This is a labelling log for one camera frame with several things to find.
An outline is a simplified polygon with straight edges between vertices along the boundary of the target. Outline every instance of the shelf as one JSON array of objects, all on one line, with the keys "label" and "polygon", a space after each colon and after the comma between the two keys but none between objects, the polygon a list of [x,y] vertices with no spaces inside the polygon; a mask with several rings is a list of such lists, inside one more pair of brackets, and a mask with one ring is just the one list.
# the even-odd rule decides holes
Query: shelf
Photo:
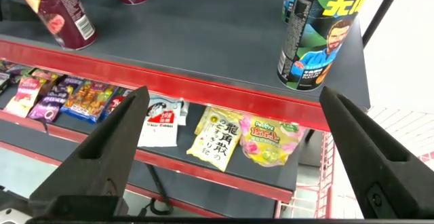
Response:
[{"label": "shelf", "polygon": [[[57,161],[65,160],[78,144],[49,136],[28,128],[23,128],[9,122],[0,121],[0,147],[4,144],[21,148],[14,151],[24,153],[31,151],[38,155]],[[193,207],[204,209],[208,216],[216,214],[224,217],[272,218],[275,201],[238,189],[233,189],[195,177],[180,174],[171,170],[156,168],[163,186],[171,199],[184,202]],[[144,163],[134,161],[128,183],[128,189],[135,187],[157,192],[155,184]]]},{"label": "shelf", "polygon": [[[39,22],[0,23],[0,56],[199,104],[329,130],[320,89],[295,92],[278,79],[286,25],[282,0],[82,0],[99,37],[76,52],[59,48]],[[325,84],[370,107],[359,24]]]},{"label": "shelf", "polygon": [[[17,86],[10,86],[0,95],[0,108],[6,106],[16,91]],[[203,105],[191,103],[186,121],[187,126],[178,127],[177,147],[142,147],[136,152],[136,160],[288,203],[296,188],[298,158],[304,144],[299,144],[295,152],[289,156],[285,166],[271,168],[254,163],[244,155],[241,147],[237,146],[226,172],[221,172],[210,163],[186,154],[187,149],[193,144],[194,131],[204,110]],[[52,136],[76,143],[81,143],[97,126],[64,113],[61,113],[53,124],[42,124],[0,111],[0,118],[2,117],[12,123],[20,119],[25,122],[19,123],[22,126],[37,124],[42,128],[39,131],[47,130]]]}]

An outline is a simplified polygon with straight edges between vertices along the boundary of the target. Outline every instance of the gray shelf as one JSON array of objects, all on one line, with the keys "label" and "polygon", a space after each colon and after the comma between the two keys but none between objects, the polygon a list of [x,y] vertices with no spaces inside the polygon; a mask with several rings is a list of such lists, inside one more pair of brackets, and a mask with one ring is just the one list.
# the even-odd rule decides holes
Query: gray shelf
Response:
[{"label": "gray shelf", "polygon": [[[78,145],[1,120],[0,141],[60,161],[65,160]],[[226,217],[273,218],[274,200],[162,168],[156,168],[156,171],[171,198]],[[157,193],[142,162],[134,161],[128,183]]]},{"label": "gray shelf", "polygon": [[[70,53],[318,102],[320,89],[295,92],[277,78],[286,29],[280,21],[283,0],[82,2],[99,36],[90,47]],[[61,50],[39,22],[1,22],[0,39]],[[325,84],[370,107],[357,22]]]},{"label": "gray shelf", "polygon": [[[12,96],[15,95],[16,91],[17,85],[13,85],[0,95],[0,109],[6,106]],[[202,161],[198,157],[186,154],[187,149],[190,149],[195,140],[196,136],[194,131],[204,110],[205,106],[191,103],[186,119],[186,126],[178,127],[177,147],[141,147],[140,149],[163,157],[221,172],[212,164]],[[60,113],[53,125],[75,132],[90,134],[98,124],[90,124],[65,113]],[[303,147],[304,143],[300,143],[299,146],[297,146],[297,149],[288,157],[285,166],[266,168],[248,159],[244,155],[241,147],[237,146],[231,156],[225,173],[279,189],[295,191],[298,160]]]}]

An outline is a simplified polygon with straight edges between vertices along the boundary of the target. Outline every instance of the red shelf edge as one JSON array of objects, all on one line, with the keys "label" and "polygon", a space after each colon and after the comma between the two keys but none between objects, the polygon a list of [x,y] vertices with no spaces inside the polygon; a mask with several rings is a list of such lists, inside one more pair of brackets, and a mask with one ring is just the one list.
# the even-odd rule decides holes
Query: red shelf edge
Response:
[{"label": "red shelf edge", "polygon": [[29,118],[21,118],[16,115],[12,115],[6,111],[0,110],[0,119],[17,124],[19,126],[24,126],[33,130],[45,132],[45,128],[41,122]]},{"label": "red shelf edge", "polygon": [[[50,158],[50,157],[47,157],[44,155],[40,155],[38,153],[29,151],[27,149],[13,146],[9,143],[4,143],[1,141],[0,141],[0,148],[7,149],[7,150],[13,151],[15,153],[19,153],[21,155],[25,155],[27,157],[34,159],[34,160],[38,160],[38,161],[44,162],[46,164],[51,164],[53,166],[59,166],[62,163],[61,161],[55,160],[53,158]],[[158,193],[154,193],[152,191],[148,191],[146,189],[139,188],[139,187],[136,187],[136,186],[131,185],[131,184],[127,184],[126,189],[128,191],[131,191],[132,193],[135,193],[138,195],[143,195],[143,196],[148,197],[148,198],[156,198],[157,200],[162,201],[161,196]],[[181,208],[183,210],[187,210],[189,212],[193,212],[195,214],[199,214],[199,215],[204,216],[204,217],[211,217],[211,218],[212,217],[224,217],[222,215],[216,214],[214,212],[210,212],[208,210],[205,210],[205,209],[202,209],[202,208],[190,205],[190,204],[187,204],[187,203],[179,201],[179,200],[174,200],[174,199],[170,198],[170,202],[175,207]]]},{"label": "red shelf edge", "polygon": [[[72,130],[61,128],[58,126],[48,124],[47,127],[48,134],[50,136],[57,136],[59,138],[63,138],[76,143],[81,143],[87,137],[86,134],[74,132]],[[241,179],[239,177],[231,176],[223,172],[209,170],[200,166],[194,166],[192,164],[173,160],[168,157],[149,153],[139,149],[136,150],[136,155],[134,156],[134,159],[146,164],[151,164],[153,166],[181,172],[189,176],[194,176],[206,181],[240,189],[242,191],[254,193],[256,195],[261,195],[263,197],[279,200],[285,203],[290,202],[293,194],[291,191],[288,190],[279,189],[246,179]]]},{"label": "red shelf edge", "polygon": [[330,131],[318,102],[246,90],[4,40],[0,40],[0,58],[128,88],[146,85],[150,91],[162,95]]}]

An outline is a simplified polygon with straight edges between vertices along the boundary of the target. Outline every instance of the blue snack bag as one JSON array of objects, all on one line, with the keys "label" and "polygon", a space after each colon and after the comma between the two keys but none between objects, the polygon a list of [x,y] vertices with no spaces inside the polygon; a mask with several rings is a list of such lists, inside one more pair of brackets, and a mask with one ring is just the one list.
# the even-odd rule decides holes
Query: blue snack bag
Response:
[{"label": "blue snack bag", "polygon": [[63,106],[65,113],[96,123],[117,87],[98,81],[85,81]]}]

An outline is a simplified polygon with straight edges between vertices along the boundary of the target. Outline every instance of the snack bag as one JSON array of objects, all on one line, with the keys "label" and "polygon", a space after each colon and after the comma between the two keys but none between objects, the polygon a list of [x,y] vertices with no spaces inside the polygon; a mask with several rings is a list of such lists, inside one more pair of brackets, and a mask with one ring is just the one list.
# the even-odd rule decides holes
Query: snack bag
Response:
[{"label": "snack bag", "polygon": [[21,78],[18,91],[6,105],[5,111],[19,117],[26,117],[33,107],[39,91],[47,82],[41,77],[25,76]]},{"label": "snack bag", "polygon": [[203,125],[205,125],[205,122],[206,122],[206,120],[208,118],[208,115],[210,114],[210,109],[211,109],[210,106],[207,106],[205,108],[205,111],[203,112],[202,117],[201,117],[201,119],[199,120],[199,123],[196,126],[196,130],[195,130],[195,134],[196,135],[199,135],[199,133],[201,133],[201,131],[203,129]]},{"label": "snack bag", "polygon": [[138,147],[176,147],[181,103],[151,95]]},{"label": "snack bag", "polygon": [[8,67],[9,68],[6,70],[6,73],[10,74],[10,81],[12,83],[20,82],[22,76],[31,74],[34,69],[22,64],[9,65]]},{"label": "snack bag", "polygon": [[117,87],[97,81],[85,81],[60,110],[69,115],[96,123]]},{"label": "snack bag", "polygon": [[53,122],[68,97],[83,82],[78,77],[67,77],[59,85],[54,86],[48,95],[42,98],[27,117],[43,122]]},{"label": "snack bag", "polygon": [[14,67],[15,65],[16,65],[15,63],[2,59],[0,60],[0,71],[6,72],[8,69]]},{"label": "snack bag", "polygon": [[181,112],[179,115],[178,125],[185,126],[187,125],[187,115],[189,114],[190,102],[181,100]]},{"label": "snack bag", "polygon": [[245,115],[240,121],[244,154],[261,166],[282,166],[295,150],[305,128],[271,119]]},{"label": "snack bag", "polygon": [[96,123],[100,119],[106,106],[109,105],[109,101],[113,94],[117,91],[118,87],[100,82],[94,82],[92,85],[93,86],[91,86],[90,91],[87,94],[87,100],[85,99],[83,106],[86,106],[86,104],[90,101],[88,107],[88,121]]},{"label": "snack bag", "polygon": [[91,83],[91,81],[85,80],[81,84],[80,89],[75,90],[75,92],[68,97],[68,100],[66,100],[65,104],[60,108],[60,112],[70,114],[73,105],[80,105],[86,94],[89,92]]},{"label": "snack bag", "polygon": [[35,69],[32,72],[32,76],[41,77],[47,80],[47,82],[42,86],[41,90],[39,91],[39,94],[42,96],[45,96],[51,90],[51,88],[53,88],[57,79],[60,77],[60,75],[55,72],[44,71],[43,69]]},{"label": "snack bag", "polygon": [[10,75],[8,73],[0,72],[0,93],[2,93],[9,84],[9,77]]},{"label": "snack bag", "polygon": [[119,105],[128,94],[130,94],[132,90],[126,89],[126,88],[119,88],[116,92],[116,94],[113,96],[113,99],[110,102],[110,105],[107,107],[107,109],[104,110],[104,113],[102,114],[102,118],[107,118],[110,113],[112,113],[117,105]]},{"label": "snack bag", "polygon": [[205,110],[206,113],[205,120],[198,124],[200,133],[187,154],[209,162],[224,172],[241,136],[239,120],[242,116],[218,108],[210,108],[208,112]]}]

